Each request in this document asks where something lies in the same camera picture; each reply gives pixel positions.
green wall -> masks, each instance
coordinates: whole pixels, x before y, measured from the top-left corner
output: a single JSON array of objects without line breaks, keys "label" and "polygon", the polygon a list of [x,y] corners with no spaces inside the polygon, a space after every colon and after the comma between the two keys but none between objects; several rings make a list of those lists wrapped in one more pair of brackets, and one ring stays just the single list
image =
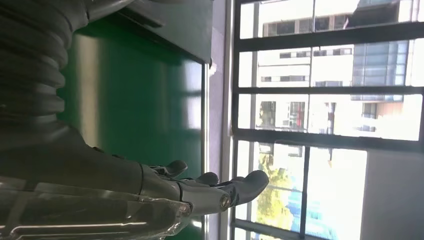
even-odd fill
[{"label": "green wall", "polygon": [[[87,144],[147,165],[183,160],[201,174],[202,65],[146,40],[114,16],[75,33],[59,118]],[[200,240],[190,224],[167,239]]]}]

green foliage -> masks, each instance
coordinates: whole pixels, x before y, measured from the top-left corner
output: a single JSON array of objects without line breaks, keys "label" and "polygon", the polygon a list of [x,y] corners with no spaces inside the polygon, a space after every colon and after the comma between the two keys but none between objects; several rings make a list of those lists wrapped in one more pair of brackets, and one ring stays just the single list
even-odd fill
[{"label": "green foliage", "polygon": [[[271,169],[274,157],[271,154],[259,155],[259,168],[269,177],[269,184],[282,188],[291,188],[290,176],[284,169]],[[256,221],[261,224],[289,230],[292,227],[293,215],[286,207],[289,203],[289,192],[266,188],[257,199]]]}]

black window frame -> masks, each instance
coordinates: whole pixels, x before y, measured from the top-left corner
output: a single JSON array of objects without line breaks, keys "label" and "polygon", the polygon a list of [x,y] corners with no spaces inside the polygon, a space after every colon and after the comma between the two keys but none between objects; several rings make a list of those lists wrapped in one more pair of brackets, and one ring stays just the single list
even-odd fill
[{"label": "black window frame", "polygon": [[[253,38],[240,39],[241,6],[242,4],[254,4]],[[342,87],[257,87],[257,69],[252,69],[251,87],[239,86],[239,63],[241,52],[252,52],[253,61],[257,61],[257,51],[284,50],[297,48],[312,48],[324,46],[338,46],[350,44],[366,44],[391,42],[402,40],[413,40],[424,38],[424,22],[395,22],[390,24],[367,25],[364,27],[340,29],[335,31],[315,31],[315,25],[311,26],[311,32],[276,35],[269,37],[258,37],[259,25],[259,2],[255,0],[235,0],[234,5],[234,40],[233,40],[233,71],[232,71],[232,93],[231,93],[231,132],[233,135],[233,176],[237,175],[238,146],[239,141],[251,143],[269,143],[297,145],[304,147],[304,175],[303,189],[308,188],[309,158],[311,147],[327,149],[355,149],[355,150],[386,150],[398,152],[424,153],[424,104],[421,103],[421,116],[418,141],[407,141],[397,139],[383,139],[378,137],[342,136],[332,134],[315,134],[293,131],[275,131],[268,129],[255,129],[255,124],[251,124],[250,129],[239,128],[239,97],[241,94],[251,95],[252,103],[255,103],[256,95],[285,95],[285,94],[348,94],[348,95],[424,95],[424,87],[421,86],[342,86]],[[312,15],[312,22],[316,20],[315,13]],[[299,239],[320,239],[319,237],[306,236],[306,192],[302,192],[302,210],[300,218],[300,232],[292,232],[280,228],[262,225],[250,221],[250,219],[236,219],[235,210],[231,212],[230,239],[235,237],[235,229],[243,229],[250,232],[269,235],[275,238],[286,239],[298,237]]]}]

robotic arm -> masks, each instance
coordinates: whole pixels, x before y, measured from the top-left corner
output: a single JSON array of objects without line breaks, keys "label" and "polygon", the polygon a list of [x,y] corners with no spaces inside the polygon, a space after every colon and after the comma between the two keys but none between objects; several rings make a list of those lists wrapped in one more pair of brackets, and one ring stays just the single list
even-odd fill
[{"label": "robotic arm", "polygon": [[262,171],[218,184],[92,148],[57,120],[72,33],[132,0],[0,1],[0,240],[151,239],[252,201]]}]

screw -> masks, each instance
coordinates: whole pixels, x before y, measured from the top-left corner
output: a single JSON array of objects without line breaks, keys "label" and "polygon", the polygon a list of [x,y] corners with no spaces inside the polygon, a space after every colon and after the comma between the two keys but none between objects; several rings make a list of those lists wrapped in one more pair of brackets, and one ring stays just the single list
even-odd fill
[{"label": "screw", "polygon": [[227,209],[230,206],[230,196],[224,194],[219,200],[220,207],[222,209]]}]

